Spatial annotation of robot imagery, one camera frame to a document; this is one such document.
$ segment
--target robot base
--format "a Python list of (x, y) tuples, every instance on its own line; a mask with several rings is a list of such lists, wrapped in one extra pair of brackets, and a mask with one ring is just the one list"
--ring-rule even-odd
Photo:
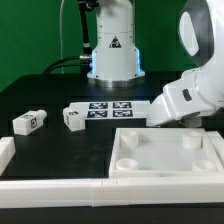
[(100, 80), (97, 78), (88, 77), (89, 84), (105, 87), (105, 88), (125, 88), (134, 86), (137, 84), (142, 84), (145, 82), (145, 76), (139, 76), (134, 79), (121, 80), (121, 81), (109, 81), (109, 80)]

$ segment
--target white tray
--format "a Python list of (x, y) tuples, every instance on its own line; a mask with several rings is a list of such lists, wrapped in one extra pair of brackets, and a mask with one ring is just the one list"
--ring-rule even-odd
[[(196, 131), (202, 135), (202, 147), (189, 150), (183, 147), (183, 135), (195, 129), (117, 129), (109, 169), (110, 177), (149, 177), (149, 176), (194, 176), (216, 175), (223, 172), (223, 166), (204, 129)], [(122, 135), (138, 133), (138, 147), (124, 149), (121, 147)], [(125, 159), (125, 166), (119, 162)], [(216, 170), (193, 171), (194, 162), (208, 162)]]

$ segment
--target white platform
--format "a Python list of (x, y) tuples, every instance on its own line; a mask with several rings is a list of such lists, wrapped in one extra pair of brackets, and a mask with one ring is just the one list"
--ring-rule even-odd
[(111, 101), (71, 103), (69, 108), (86, 120), (146, 118), (149, 101)]
[[(116, 133), (115, 147), (118, 144), (117, 137), (122, 130), (118, 129)], [(0, 181), (0, 208), (224, 202), (222, 166), (224, 140), (217, 132), (207, 135), (203, 129), (197, 129), (203, 134), (202, 148), (181, 154), (178, 150), (186, 149), (179, 144), (180, 136), (187, 129), (178, 132), (177, 129), (137, 129), (137, 131), (141, 133), (139, 148), (129, 150), (140, 149), (139, 152), (142, 150), (146, 153), (146, 145), (151, 141), (153, 147), (148, 148), (151, 153), (147, 152), (147, 156), (150, 157), (151, 154), (157, 157), (155, 160), (149, 158), (149, 163), (140, 163), (139, 168), (148, 169), (151, 167), (149, 164), (154, 162), (153, 168), (156, 171), (146, 169), (147, 175), (148, 172), (154, 172), (154, 175), (127, 177), (125, 171), (123, 174), (126, 177), (125, 175), (121, 177), (119, 174), (117, 178), (108, 179)], [(137, 159), (133, 157), (134, 154), (129, 151), (128, 156)], [(217, 169), (214, 172), (192, 172), (190, 164), (195, 159), (210, 160), (216, 164)]]

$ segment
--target white plastic part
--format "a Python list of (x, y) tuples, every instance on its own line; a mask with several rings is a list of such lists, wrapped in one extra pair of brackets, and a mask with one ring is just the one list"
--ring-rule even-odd
[(99, 0), (96, 9), (98, 44), (88, 78), (129, 81), (143, 77), (139, 50), (133, 43), (133, 7), (129, 0)]
[(22, 116), (14, 119), (13, 129), (17, 135), (29, 135), (43, 125), (43, 120), (47, 117), (44, 110), (29, 111)]
[(191, 17), (188, 12), (184, 12), (180, 19), (180, 36), (182, 42), (187, 49), (188, 53), (193, 56), (198, 50), (198, 41), (194, 32), (193, 24), (191, 21)]
[(81, 131), (85, 129), (85, 117), (71, 108), (63, 110), (64, 123), (73, 131)]
[(0, 176), (15, 154), (14, 138), (4, 137), (0, 139)]
[(71, 103), (69, 108), (86, 120), (146, 118), (149, 101), (110, 101)]
[(224, 1), (207, 0), (214, 33), (214, 55), (199, 68), (196, 83), (200, 94), (211, 104), (224, 107)]
[(208, 132), (208, 136), (215, 147), (222, 164), (224, 164), (224, 139), (217, 131)]
[(118, 170), (137, 170), (138, 163), (134, 159), (121, 159), (116, 162)]
[[(149, 106), (147, 112), (147, 126), (153, 127), (173, 120), (181, 120), (192, 116), (210, 116), (218, 108), (201, 97), (195, 88), (198, 69), (183, 73), (182, 78), (166, 85), (163, 94)], [(184, 96), (188, 91), (191, 100)]]
[(121, 139), (121, 148), (123, 149), (138, 148), (138, 132), (136, 131), (122, 132), (120, 139)]
[(208, 160), (197, 160), (192, 164), (193, 171), (216, 171), (216, 165)]
[[(138, 147), (134, 150), (124, 149), (120, 144), (123, 133), (130, 132), (138, 133)], [(132, 160), (136, 161), (138, 169), (128, 169), (134, 164)], [(213, 162), (217, 170), (200, 173), (192, 171), (192, 164), (198, 160)], [(109, 177), (219, 175), (223, 170), (223, 165), (204, 129), (118, 128)]]
[[(149, 108), (148, 126), (180, 120), (196, 113), (200, 113), (197, 116), (210, 116), (224, 107), (224, 1), (207, 0), (207, 3), (214, 36), (214, 54), (205, 65), (184, 72), (189, 78), (183, 75), (182, 79), (164, 87), (164, 94)], [(195, 33), (191, 28), (187, 32), (193, 32), (192, 35)], [(189, 102), (183, 97), (184, 89), (188, 89), (191, 95)]]
[[(163, 141), (165, 144), (169, 144), (170, 140), (179, 141), (181, 144), (183, 132), (176, 135), (176, 133), (181, 132), (181, 129), (158, 130), (161, 130), (159, 135), (158, 132), (155, 132), (155, 129), (148, 129), (147, 132), (135, 129), (135, 131), (140, 133), (140, 142), (144, 144), (148, 141), (152, 143), (153, 139), (156, 142)], [(211, 136), (213, 144), (219, 145), (224, 142), (221, 136), (215, 132), (209, 133), (209, 136)], [(12, 138), (4, 138), (3, 140), (1, 141), (11, 142)], [(115, 138), (115, 144), (119, 144), (119, 139)], [(209, 139), (203, 141), (203, 146), (205, 146), (205, 151), (207, 151), (206, 154), (210, 158), (208, 160), (211, 161), (211, 158), (215, 156), (209, 144)], [(13, 152), (13, 147), (8, 148), (8, 150)], [(94, 180), (0, 181), (0, 208), (223, 203), (224, 173), (218, 163), (215, 161), (212, 161), (212, 163), (217, 168), (215, 172), (201, 172), (201, 170), (197, 170), (191, 172), (190, 175), (182, 173), (181, 176), (157, 173), (157, 175), (151, 177)]]
[(183, 147), (189, 150), (201, 148), (202, 133), (199, 131), (187, 131), (183, 134)]

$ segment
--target blue light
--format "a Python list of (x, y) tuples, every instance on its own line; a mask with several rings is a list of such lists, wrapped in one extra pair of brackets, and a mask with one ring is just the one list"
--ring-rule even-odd
[(141, 73), (141, 59), (140, 59), (140, 51), (137, 51), (137, 69), (138, 69), (138, 74)]

